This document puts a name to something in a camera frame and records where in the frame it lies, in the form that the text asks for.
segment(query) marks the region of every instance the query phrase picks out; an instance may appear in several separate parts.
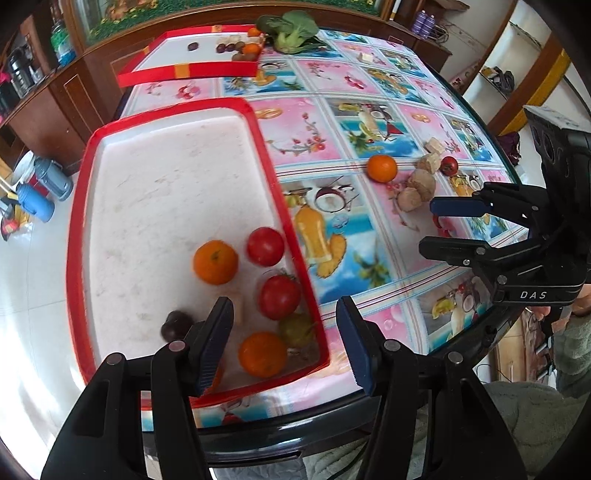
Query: red tray rim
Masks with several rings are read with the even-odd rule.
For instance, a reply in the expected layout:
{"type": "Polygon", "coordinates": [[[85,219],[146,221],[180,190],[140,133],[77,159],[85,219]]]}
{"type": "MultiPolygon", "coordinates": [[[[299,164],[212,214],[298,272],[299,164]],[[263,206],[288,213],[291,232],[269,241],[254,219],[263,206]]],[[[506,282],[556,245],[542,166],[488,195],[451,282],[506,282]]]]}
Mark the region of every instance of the red tray rim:
{"type": "MultiPolygon", "coordinates": [[[[327,367],[330,364],[326,334],[324,332],[320,310],[316,302],[316,296],[314,295],[310,278],[308,277],[306,263],[298,244],[296,231],[291,222],[291,216],[283,198],[281,186],[275,175],[275,169],[271,162],[271,158],[267,152],[265,140],[259,129],[255,112],[250,104],[242,98],[215,98],[194,100],[179,105],[166,106],[111,122],[96,130],[86,145],[82,157],[82,165],[80,167],[76,190],[74,192],[66,259],[66,300],[70,334],[72,337],[76,361],[85,383],[90,381],[98,368],[95,364],[92,341],[90,340],[88,331],[89,322],[86,317],[85,284],[83,276],[83,237],[85,229],[86,202],[96,150],[100,142],[108,135],[160,118],[212,108],[229,108],[238,112],[246,119],[271,196],[275,203],[275,209],[285,234],[287,246],[293,259],[295,272],[302,287],[304,299],[316,328],[316,339],[319,345],[320,359],[315,365],[310,365],[309,367],[300,369],[291,374],[259,382],[255,385],[235,388],[221,393],[213,393],[199,398],[191,397],[191,407],[196,408],[217,405],[259,393],[261,391],[280,387],[299,380],[300,378],[327,367]]],[[[141,408],[142,410],[151,410],[151,401],[149,399],[142,399],[141,408]]]]}
{"type": "Polygon", "coordinates": [[[117,74],[117,82],[121,88],[148,82],[162,82],[164,80],[178,80],[185,78],[206,77],[254,77],[258,68],[258,58],[254,61],[200,61],[197,63],[183,63],[165,65],[152,69],[134,71],[151,52],[164,40],[184,35],[203,33],[245,33],[254,25],[209,25],[207,27],[188,27],[170,30],[143,48],[117,74]]]}

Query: table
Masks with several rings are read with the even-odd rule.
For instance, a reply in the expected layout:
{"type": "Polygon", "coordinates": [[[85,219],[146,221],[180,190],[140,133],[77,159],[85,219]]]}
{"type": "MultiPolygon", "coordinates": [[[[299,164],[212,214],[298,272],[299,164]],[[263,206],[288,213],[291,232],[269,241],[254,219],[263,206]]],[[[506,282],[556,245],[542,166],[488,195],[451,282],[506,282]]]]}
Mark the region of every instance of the table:
{"type": "MultiPolygon", "coordinates": [[[[527,234],[492,216],[434,219],[426,203],[411,213],[399,211],[392,192],[404,185],[431,137],[460,165],[458,175],[449,179],[436,174],[436,194],[469,196],[484,181],[516,177],[476,114],[411,50],[357,34],[324,30],[319,36],[328,45],[320,51],[285,56],[265,49],[254,78],[135,86],[121,113],[125,117],[191,100],[244,96],[259,118],[292,215],[302,205],[312,206],[327,224],[324,240],[335,249],[333,257],[340,258],[322,270],[309,270],[330,366],[284,387],[194,410],[213,463],[284,458],[300,449],[306,436],[308,443],[321,442],[370,423],[375,401],[363,398],[353,378],[336,328],[336,300],[353,296],[364,318],[377,323],[386,337],[427,354],[469,328],[489,299],[468,269],[422,258],[418,241],[447,235],[498,247],[527,234]],[[371,54],[372,63],[361,63],[361,53],[371,54]],[[364,175],[365,162],[375,153],[397,159],[399,174],[391,184],[364,175]],[[244,422],[252,423],[248,429],[233,427],[244,422]]],[[[313,257],[314,245],[302,247],[313,257]]],[[[142,425],[152,430],[150,411],[142,413],[142,425]]]]}

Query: blue gripper pad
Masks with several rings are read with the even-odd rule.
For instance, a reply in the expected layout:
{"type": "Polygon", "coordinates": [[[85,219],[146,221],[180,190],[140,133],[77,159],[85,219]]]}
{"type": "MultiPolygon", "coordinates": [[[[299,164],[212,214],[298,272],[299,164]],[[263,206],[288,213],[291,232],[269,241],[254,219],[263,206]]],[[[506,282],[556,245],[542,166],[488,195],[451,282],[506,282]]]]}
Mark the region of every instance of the blue gripper pad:
{"type": "Polygon", "coordinates": [[[439,217],[481,217],[492,210],[489,203],[473,197],[435,197],[429,207],[439,217]]]}
{"type": "Polygon", "coordinates": [[[341,297],[337,301],[336,324],[353,369],[355,382],[363,388],[366,395],[372,395],[381,354],[351,297],[341,297]]]}
{"type": "Polygon", "coordinates": [[[229,298],[219,297],[189,351],[189,361],[194,367],[197,366],[199,372],[197,377],[199,396],[213,384],[217,366],[233,326],[234,305],[229,298]]]}

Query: purple bottle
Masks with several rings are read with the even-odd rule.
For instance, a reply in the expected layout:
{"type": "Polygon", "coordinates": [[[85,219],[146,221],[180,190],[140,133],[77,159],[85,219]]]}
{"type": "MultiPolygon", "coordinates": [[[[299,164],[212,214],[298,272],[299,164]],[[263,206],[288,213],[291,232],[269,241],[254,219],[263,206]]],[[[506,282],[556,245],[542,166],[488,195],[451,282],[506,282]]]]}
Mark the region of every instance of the purple bottle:
{"type": "Polygon", "coordinates": [[[419,35],[421,33],[421,28],[423,27],[423,24],[425,23],[426,19],[427,14],[425,13],[425,10],[421,10],[419,13],[417,13],[417,17],[413,23],[413,27],[410,30],[414,34],[419,35]]]}
{"type": "Polygon", "coordinates": [[[418,34],[421,38],[427,38],[429,34],[433,31],[435,27],[435,16],[431,15],[427,17],[423,27],[421,28],[421,32],[418,34]]]}

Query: patterned tablecloth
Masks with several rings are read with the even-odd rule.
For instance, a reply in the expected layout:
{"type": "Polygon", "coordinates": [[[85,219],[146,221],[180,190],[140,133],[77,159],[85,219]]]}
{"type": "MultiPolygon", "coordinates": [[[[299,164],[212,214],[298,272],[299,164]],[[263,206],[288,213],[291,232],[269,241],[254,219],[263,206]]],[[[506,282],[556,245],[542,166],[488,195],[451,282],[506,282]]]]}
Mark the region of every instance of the patterned tablecloth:
{"type": "MultiPolygon", "coordinates": [[[[460,165],[436,174],[437,195],[469,196],[485,181],[512,181],[487,136],[408,48],[385,40],[322,31],[327,48],[293,56],[265,49],[255,78],[171,80],[135,86],[122,116],[221,96],[251,103],[292,215],[307,205],[324,238],[302,242],[330,346],[329,367],[297,382],[194,411],[199,426],[276,417],[358,390],[335,324],[335,302],[353,296],[364,318],[416,352],[428,353],[481,315],[488,293],[471,270],[425,260],[426,235],[514,242],[525,229],[493,216],[434,219],[423,204],[404,213],[392,192],[404,186],[424,144],[435,137],[460,165]],[[373,64],[358,61],[371,53],[373,64]],[[395,157],[391,184],[363,172],[375,153],[395,157]],[[318,244],[333,261],[315,264],[318,244]]],[[[151,412],[143,412],[151,430],[151,412]]]]}

